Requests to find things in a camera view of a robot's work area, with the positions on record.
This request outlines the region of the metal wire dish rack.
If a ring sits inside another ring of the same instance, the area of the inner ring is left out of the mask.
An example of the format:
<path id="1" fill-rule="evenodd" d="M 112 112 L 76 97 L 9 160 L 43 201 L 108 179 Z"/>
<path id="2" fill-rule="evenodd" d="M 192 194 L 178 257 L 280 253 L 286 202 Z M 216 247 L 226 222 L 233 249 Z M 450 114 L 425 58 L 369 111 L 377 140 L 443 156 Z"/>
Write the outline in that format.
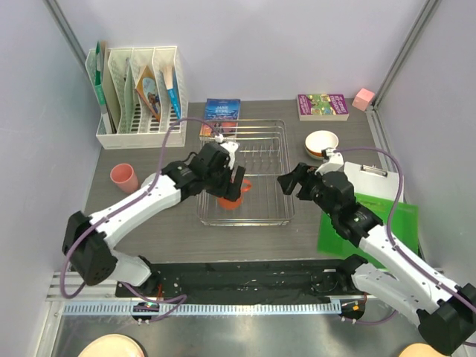
<path id="1" fill-rule="evenodd" d="M 235 165 L 245 168 L 242 192 L 236 202 L 201 193 L 197 211 L 209 226 L 280 226 L 295 209 L 277 178 L 290 171 L 286 126 L 282 120 L 241 119 L 214 126 L 226 141 L 238 143 Z"/>

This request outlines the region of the white orange bowl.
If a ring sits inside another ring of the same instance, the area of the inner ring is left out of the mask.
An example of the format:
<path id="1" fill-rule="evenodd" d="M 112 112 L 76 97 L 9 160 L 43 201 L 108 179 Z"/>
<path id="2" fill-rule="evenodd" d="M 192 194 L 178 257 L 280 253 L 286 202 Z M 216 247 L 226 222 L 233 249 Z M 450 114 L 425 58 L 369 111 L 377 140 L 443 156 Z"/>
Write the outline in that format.
<path id="1" fill-rule="evenodd" d="M 307 135 L 304 146 L 309 157 L 315 160 L 322 160 L 324 158 L 322 151 L 335 149 L 338 144 L 339 139 L 335 133 L 327 130 L 318 130 Z"/>

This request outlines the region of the pink plastic cup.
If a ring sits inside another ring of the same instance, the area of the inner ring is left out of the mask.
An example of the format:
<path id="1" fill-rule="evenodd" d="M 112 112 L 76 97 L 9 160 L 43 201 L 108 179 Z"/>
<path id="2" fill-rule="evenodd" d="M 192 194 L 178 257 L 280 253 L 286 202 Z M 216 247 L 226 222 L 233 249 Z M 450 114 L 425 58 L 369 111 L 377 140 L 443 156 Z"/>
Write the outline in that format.
<path id="1" fill-rule="evenodd" d="M 138 178 L 130 164 L 118 164 L 110 172 L 110 179 L 124 193 L 134 193 L 139 188 Z"/>

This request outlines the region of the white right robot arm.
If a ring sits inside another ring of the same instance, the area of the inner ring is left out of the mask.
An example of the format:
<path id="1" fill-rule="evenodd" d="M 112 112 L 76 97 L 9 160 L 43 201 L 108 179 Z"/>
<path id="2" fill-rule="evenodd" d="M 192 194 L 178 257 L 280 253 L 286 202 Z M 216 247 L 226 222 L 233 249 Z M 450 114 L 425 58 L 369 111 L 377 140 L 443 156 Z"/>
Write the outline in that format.
<path id="1" fill-rule="evenodd" d="M 277 180 L 286 195 L 299 185 L 300 200 L 314 202 L 341 238 L 387 269 L 383 273 L 354 254 L 335 276 L 340 291 L 351 294 L 358 289 L 384 301 L 415 324 L 440 354 L 449 356 L 467 344 L 475 333 L 475 286 L 458 285 L 402 244 L 389 225 L 356 200 L 354 186 L 343 172 L 299 163 Z"/>

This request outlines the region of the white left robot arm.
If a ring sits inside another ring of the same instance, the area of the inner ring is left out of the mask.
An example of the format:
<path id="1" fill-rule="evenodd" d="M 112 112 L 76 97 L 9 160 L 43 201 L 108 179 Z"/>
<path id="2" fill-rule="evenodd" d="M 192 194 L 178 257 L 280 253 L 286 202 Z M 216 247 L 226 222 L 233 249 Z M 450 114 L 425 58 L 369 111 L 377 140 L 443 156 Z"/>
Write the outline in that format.
<path id="1" fill-rule="evenodd" d="M 144 257 L 116 251 L 132 230 L 168 208 L 205 191 L 235 202 L 241 196 L 245 168 L 235 164 L 235 141 L 206 143 L 191 161 L 173 161 L 151 183 L 125 199 L 89 216 L 81 211 L 69 219 L 62 244 L 66 262 L 82 277 L 84 286 L 113 279 L 141 296 L 153 295 L 161 282 Z"/>

